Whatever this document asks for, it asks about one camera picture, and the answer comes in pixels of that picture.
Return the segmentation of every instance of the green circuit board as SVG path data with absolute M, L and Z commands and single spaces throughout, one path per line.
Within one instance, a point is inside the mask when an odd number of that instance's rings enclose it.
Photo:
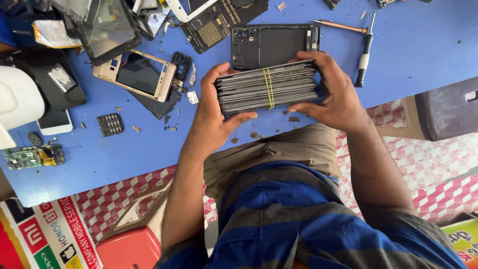
M 19 147 L 4 149 L 10 169 L 32 168 L 44 165 L 56 166 L 65 163 L 60 144 L 38 147 Z

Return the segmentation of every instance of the blue work surface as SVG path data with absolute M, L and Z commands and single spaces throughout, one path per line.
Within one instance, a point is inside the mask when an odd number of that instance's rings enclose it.
M 322 0 L 286 0 L 287 7 L 279 12 L 277 5 L 281 2 L 270 0 L 269 10 L 251 23 L 309 23 L 312 19 L 324 19 L 367 27 L 370 15 L 377 9 L 365 87 L 358 89 L 364 107 L 394 101 L 478 74 L 478 1 L 434 0 L 429 4 L 419 0 L 396 1 L 380 10 L 375 0 L 343 0 L 331 11 Z M 360 20 L 364 10 L 367 15 Z M 143 40 L 137 49 L 167 61 L 174 51 L 190 55 L 198 78 L 190 90 L 196 90 L 198 95 L 200 80 L 206 72 L 215 64 L 231 61 L 229 38 L 198 55 L 180 28 L 170 26 L 164 36 L 162 32 L 163 28 L 153 41 Z M 355 82 L 363 36 L 326 26 L 321 27 L 321 33 L 321 49 L 328 51 Z M 76 56 L 70 51 L 68 57 L 87 103 L 69 110 L 73 131 L 55 135 L 65 149 L 66 163 L 57 168 L 9 170 L 5 161 L 0 162 L 24 206 L 176 164 L 193 120 L 197 105 L 182 98 L 169 114 L 168 125 L 178 123 L 175 126 L 177 131 L 164 130 L 164 120 L 156 119 L 127 90 L 93 77 L 85 54 Z M 126 130 L 103 138 L 96 117 L 116 112 L 117 106 L 123 108 L 119 113 Z M 258 111 L 258 119 L 243 124 L 230 137 L 238 138 L 237 144 L 229 140 L 221 150 L 255 141 L 251 132 L 266 137 L 315 123 L 312 118 L 298 113 L 284 115 L 285 109 Z M 289 122 L 290 116 L 298 117 L 300 122 Z M 141 134 L 132 128 L 133 125 L 142 129 Z M 10 134 L 18 146 L 31 146 L 27 139 L 27 133 L 31 131 L 39 133 L 36 123 L 10 130 Z

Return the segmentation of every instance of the man's left hand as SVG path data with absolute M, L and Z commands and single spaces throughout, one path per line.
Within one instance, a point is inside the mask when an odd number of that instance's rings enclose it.
M 238 71 L 229 69 L 229 63 L 224 63 L 214 66 L 204 76 L 201 81 L 201 99 L 181 154 L 189 153 L 195 158 L 206 159 L 226 142 L 239 125 L 247 120 L 257 118 L 256 112 L 243 112 L 226 121 L 221 113 L 214 82 L 221 75 L 236 72 Z

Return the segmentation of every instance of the rubber band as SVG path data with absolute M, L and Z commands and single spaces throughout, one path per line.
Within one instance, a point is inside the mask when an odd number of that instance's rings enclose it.
M 263 68 L 262 71 L 264 71 L 264 78 L 266 80 L 266 87 L 267 87 L 267 96 L 269 97 L 269 103 L 270 103 L 270 107 L 269 109 L 272 109 L 274 108 L 275 104 L 274 104 L 274 93 L 272 91 L 272 80 L 271 80 L 271 73 L 269 72 L 269 68 L 267 68 L 267 73 L 269 74 L 269 82 L 271 84 L 271 90 L 269 91 L 269 84 L 267 82 L 267 75 L 266 75 L 266 69 Z

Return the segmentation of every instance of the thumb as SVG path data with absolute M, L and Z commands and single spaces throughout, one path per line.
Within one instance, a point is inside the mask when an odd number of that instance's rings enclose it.
M 224 126 L 226 127 L 228 132 L 232 133 L 232 131 L 234 131 L 244 122 L 255 118 L 257 118 L 257 113 L 254 111 L 239 113 L 224 122 Z
M 319 118 L 326 113 L 326 110 L 326 107 L 319 106 L 311 102 L 293 104 L 287 108 L 288 113 L 300 112 L 307 116 L 313 117 L 316 120 L 319 120 Z

